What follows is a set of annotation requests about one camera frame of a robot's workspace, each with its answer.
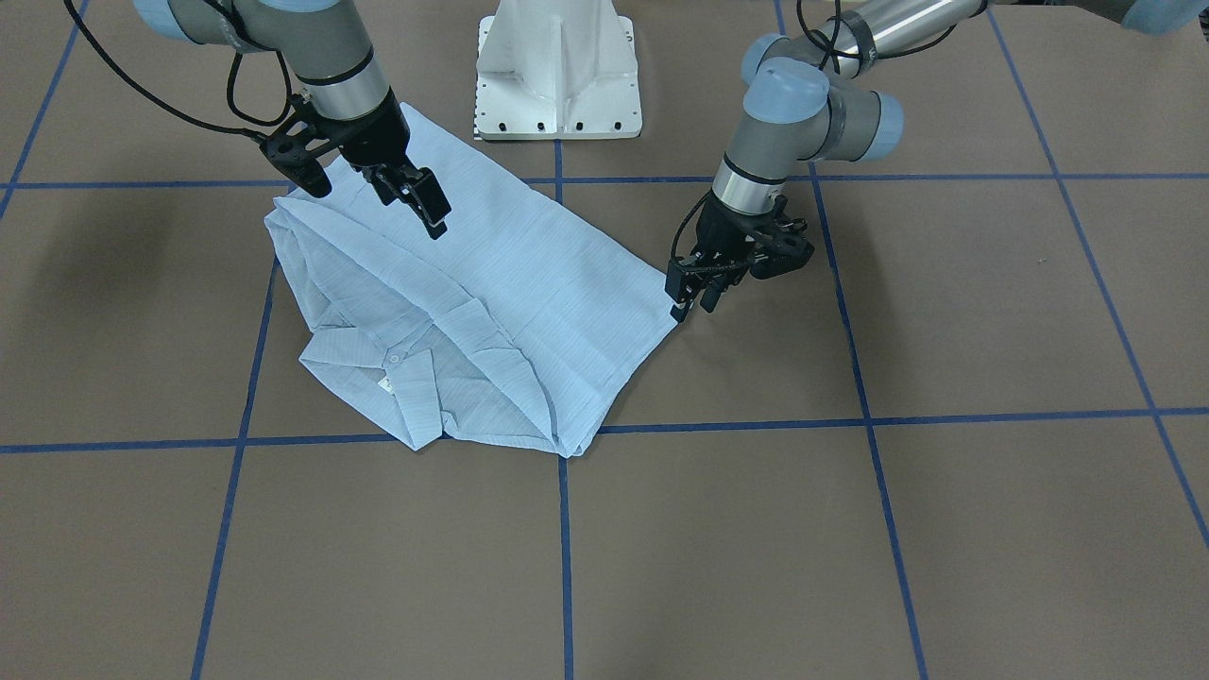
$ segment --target light blue joint cap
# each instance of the light blue joint cap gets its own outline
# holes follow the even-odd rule
[[[747,48],[747,53],[744,54],[744,67],[741,71],[744,82],[747,85],[752,83],[752,79],[756,77],[756,69],[758,69],[759,63],[764,60],[764,54],[768,53],[768,48],[771,47],[777,40],[788,40],[788,38],[781,35],[780,33],[770,33],[757,38],[756,42],[752,42],[752,46]]]
[[[180,28],[180,23],[177,22],[177,16],[172,13],[168,0],[134,0],[134,10],[143,17],[143,23],[160,35],[192,42]]]
[[[903,138],[903,105],[898,103],[898,99],[884,92],[877,92],[875,94],[881,102],[881,117],[878,120],[878,132],[873,134],[873,142],[869,144],[868,150],[864,151],[864,155],[857,159],[858,161],[885,159],[898,146],[898,142]]]
[[[336,6],[337,2],[340,0],[260,0],[260,4],[266,7],[300,15],[322,12],[328,7]]]
[[[814,117],[827,105],[831,81],[822,71],[788,57],[773,57],[759,65],[744,97],[751,117],[789,125]]]
[[[1129,30],[1150,35],[1170,33],[1209,7],[1207,0],[1138,0],[1121,19]]]

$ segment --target blue tape line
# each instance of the blue tape line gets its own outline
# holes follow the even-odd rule
[[[896,425],[962,425],[974,422],[1037,422],[1046,420],[1097,420],[1122,417],[1150,417],[1150,409],[1115,409],[1087,411],[1042,411],[1042,413],[1003,413],[971,415],[916,415],[875,417],[873,425],[891,427]]]
[[[1035,422],[1053,420],[1097,420],[1150,416],[1149,409],[1110,409],[1081,411],[1034,411],[999,414],[953,414],[953,415],[915,415],[886,416],[870,419],[874,427],[895,427],[910,425],[970,425],[979,422]],[[1205,416],[1209,407],[1175,407],[1158,409],[1162,416]],[[762,432],[770,430],[826,430],[844,427],[864,427],[864,419],[821,419],[821,420],[769,420],[751,422],[671,422],[652,425],[606,425],[597,434],[664,434],[676,432]],[[291,437],[248,437],[245,448],[254,446],[308,446],[317,444],[380,444],[392,443],[395,438],[384,433],[365,434],[300,434]],[[68,442],[51,444],[0,444],[0,455],[18,454],[65,454],[87,451],[134,451],[134,450],[170,450],[170,449],[225,449],[238,445],[239,439],[160,439],[131,442]]]
[[[1209,179],[1209,173],[1074,173],[1060,174],[1069,180],[1107,180],[1107,181],[1144,181],[1144,180],[1187,180]],[[1045,180],[1054,179],[1052,173],[903,173],[903,174],[808,174],[789,175],[789,181],[979,181],[979,180]],[[665,177],[530,177],[521,181],[528,185],[566,184],[708,184],[712,177],[706,175],[665,175]],[[129,181],[16,181],[0,184],[5,191],[17,190],[80,190],[80,189],[209,189],[271,186],[296,189],[284,179],[175,179],[175,180],[129,180]]]
[[[567,459],[559,457],[559,531],[562,541],[562,676],[575,678],[575,635],[571,588],[571,495],[567,488]]]
[[[699,174],[667,177],[565,177],[563,184],[699,184],[712,183],[712,177]]]
[[[773,6],[776,7],[776,30],[781,35],[785,33],[785,11],[781,8],[781,0],[773,0]]]
[[[1146,407],[1155,421],[1155,428],[1158,430],[1158,437],[1163,442],[1163,448],[1167,450],[1167,457],[1170,460],[1172,468],[1175,471],[1175,477],[1180,483],[1180,488],[1184,490],[1184,497],[1187,500],[1188,509],[1192,511],[1192,518],[1196,520],[1197,529],[1201,530],[1201,540],[1204,542],[1205,547],[1209,548],[1209,526],[1205,525],[1204,514],[1202,514],[1201,506],[1197,503],[1196,495],[1192,492],[1192,486],[1188,484],[1188,478],[1184,473],[1184,466],[1180,465],[1180,457],[1176,455],[1175,448],[1172,445],[1172,440],[1167,434],[1167,427],[1163,425],[1163,419],[1159,415],[1157,405],[1155,404],[1155,397],[1150,391],[1150,386],[1146,385],[1146,376],[1143,375],[1141,365],[1138,363],[1138,356],[1134,353],[1133,345],[1129,342],[1129,336],[1126,334],[1124,324],[1121,322],[1121,316],[1117,313],[1117,306],[1113,304],[1112,295],[1109,293],[1109,287],[1104,281],[1104,276],[1100,273],[1100,265],[1095,261],[1095,255],[1092,253],[1092,244],[1087,238],[1087,232],[1083,230],[1083,223],[1078,218],[1078,212],[1075,209],[1075,202],[1070,197],[1070,191],[1066,190],[1066,183],[1058,172],[1058,162],[1054,160],[1053,151],[1049,149],[1049,143],[1046,140],[1046,133],[1041,129],[1041,122],[1037,119],[1037,113],[1032,108],[1029,93],[1024,88],[1024,80],[1020,79],[1020,73],[1016,68],[1016,62],[1012,59],[1012,52],[1007,47],[1007,41],[1003,39],[1003,33],[999,28],[999,22],[995,21],[995,13],[988,10],[987,16],[990,18],[990,25],[995,31],[995,39],[999,41],[1000,50],[1003,52],[1003,58],[1007,59],[1007,68],[1012,71],[1012,80],[1016,81],[1016,88],[1019,91],[1020,98],[1024,100],[1024,108],[1029,113],[1029,120],[1032,121],[1032,128],[1036,131],[1037,139],[1041,142],[1041,149],[1046,154],[1046,160],[1049,161],[1049,168],[1053,171],[1054,181],[1058,183],[1058,189],[1062,191],[1063,201],[1066,203],[1066,212],[1070,214],[1071,223],[1075,225],[1075,234],[1078,235],[1078,242],[1083,247],[1083,255],[1087,258],[1087,264],[1092,269],[1092,275],[1095,277],[1095,284],[1100,289],[1104,304],[1109,309],[1109,316],[1112,317],[1112,324],[1116,327],[1117,336],[1121,339],[1121,345],[1126,350],[1126,357],[1129,359],[1129,367],[1134,371],[1134,378],[1138,379],[1138,387],[1141,388],[1143,397],[1146,399]]]
[[[83,0],[80,4],[80,17],[88,12],[88,1]],[[46,96],[42,97],[42,104],[37,108],[37,115],[34,116],[34,125],[29,127],[29,134],[25,136],[25,144],[21,148],[21,156],[17,157],[17,167],[12,168],[12,177],[8,179],[8,188],[5,189],[4,197],[0,198],[0,219],[4,219],[4,214],[8,211],[8,202],[12,201],[13,191],[16,191],[17,180],[21,179],[21,172],[25,169],[25,162],[29,160],[29,152],[34,149],[34,140],[37,138],[37,131],[42,128],[42,121],[46,119],[46,111],[51,108],[51,99],[54,98],[54,92],[59,88],[59,81],[63,80],[63,71],[68,67],[68,59],[71,58],[71,50],[75,47],[75,39],[80,35],[80,29],[75,24],[71,25],[71,33],[68,34],[68,42],[63,46],[63,54],[59,56],[59,64],[54,68],[54,75],[51,76],[51,85],[46,88]]]
[[[206,647],[210,639],[210,622],[214,618],[214,601],[218,598],[219,580],[222,576],[222,559],[226,555],[226,541],[231,532],[231,514],[235,512],[236,491],[239,489],[239,472],[243,469],[243,454],[247,450],[248,428],[251,426],[251,410],[256,403],[256,386],[260,382],[260,367],[265,358],[265,341],[268,338],[268,322],[273,313],[273,288],[277,283],[277,270],[280,264],[273,258],[268,272],[268,287],[265,292],[265,307],[260,315],[260,330],[256,335],[256,351],[251,358],[251,370],[248,375],[248,398],[244,402],[243,416],[239,419],[239,438],[231,459],[231,477],[227,479],[226,500],[222,503],[222,521],[219,524],[219,538],[214,546],[214,563],[210,566],[210,582],[206,589],[206,606],[202,609],[202,624],[197,633],[197,649],[193,652],[193,672],[191,680],[201,680],[202,665],[206,662]]]
[[[226,449],[238,439],[162,439],[149,442],[80,442],[66,444],[0,445],[0,455],[76,454],[86,451],[164,451],[170,449]]]
[[[212,189],[271,186],[293,189],[287,179],[177,179],[164,181],[18,181],[17,189]]]
[[[566,179],[562,177],[562,140],[554,140],[554,200],[562,204],[562,185]]]
[[[380,432],[376,434],[316,434],[300,437],[248,437],[250,446],[305,446],[314,444],[381,444],[398,442],[394,437]]]
[[[1187,409],[1158,409],[1158,415],[1162,416],[1182,416],[1182,415],[1209,415],[1209,407],[1194,407]]]
[[[1059,173],[1063,179],[1132,179],[1132,180],[1146,180],[1146,179],[1209,179],[1209,172],[1080,172],[1080,173]]]
[[[769,420],[753,422],[684,422],[659,425],[606,425],[598,434],[654,434],[665,432],[731,432],[750,430],[822,430],[827,427],[860,427],[858,417],[828,420]]]
[[[977,180],[1051,180],[1043,173],[920,173],[920,174],[820,174],[793,175],[793,181],[977,181]]]
[[[814,163],[809,163],[810,174],[817,174]],[[903,561],[902,549],[898,543],[898,526],[895,523],[893,506],[890,503],[890,488],[886,484],[886,474],[881,467],[881,453],[878,449],[878,437],[869,413],[869,399],[864,390],[864,378],[861,375],[861,359],[856,351],[856,336],[852,334],[852,321],[848,313],[848,302],[844,296],[844,284],[840,281],[839,263],[835,259],[835,246],[832,242],[831,225],[827,221],[827,208],[823,204],[822,185],[815,179],[811,183],[815,192],[815,206],[818,209],[818,225],[823,235],[823,243],[827,247],[827,264],[831,265],[832,277],[835,280],[835,301],[839,305],[839,316],[844,322],[844,333],[848,334],[848,350],[852,357],[852,378],[856,380],[856,396],[861,400],[861,416],[864,425],[864,436],[869,443],[869,456],[873,459],[873,472],[878,479],[878,494],[881,496],[881,514],[886,523],[886,534],[890,537],[890,552],[895,560],[895,571],[898,575],[898,590],[903,600],[903,611],[907,615],[907,627],[910,632],[912,649],[915,651],[915,668],[920,680],[927,680],[927,661],[924,657],[924,644],[919,635],[919,624],[915,621],[915,605],[910,595],[910,583],[907,580],[907,566]]]

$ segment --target gray robot arm segment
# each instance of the gray robot arm segment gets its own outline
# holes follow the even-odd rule
[[[169,38],[280,52],[306,97],[290,98],[294,115],[260,148],[300,188],[319,197],[331,190],[318,157],[339,148],[383,204],[399,200],[429,236],[445,232],[449,202],[432,171],[407,159],[407,123],[352,0],[134,1]]]
[[[781,194],[797,163],[879,159],[902,137],[898,103],[849,80],[879,58],[904,56],[982,13],[988,1],[872,0],[833,17],[814,40],[774,34],[752,45],[742,62],[750,86],[744,115],[710,192],[698,204],[696,244],[688,257],[679,257],[673,242],[667,263],[666,290],[677,321],[686,318],[698,296],[702,309],[713,311],[722,294],[747,272],[768,278],[806,264],[814,248],[804,238],[802,220],[785,217],[787,201]],[[1192,21],[1209,0],[1074,4],[1126,28],[1164,33]],[[828,46],[833,31],[837,39]]]

